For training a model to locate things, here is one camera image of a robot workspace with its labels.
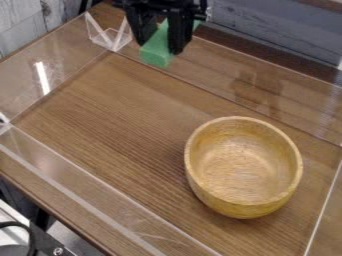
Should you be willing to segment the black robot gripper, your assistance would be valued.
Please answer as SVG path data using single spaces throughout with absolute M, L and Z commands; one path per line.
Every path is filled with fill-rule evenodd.
M 139 45 L 143 45 L 158 30 L 154 13 L 169 13 L 169 50 L 174 55 L 193 39 L 194 18 L 206 21 L 208 0 L 111 0 L 113 5 L 126 9 L 127 21 Z

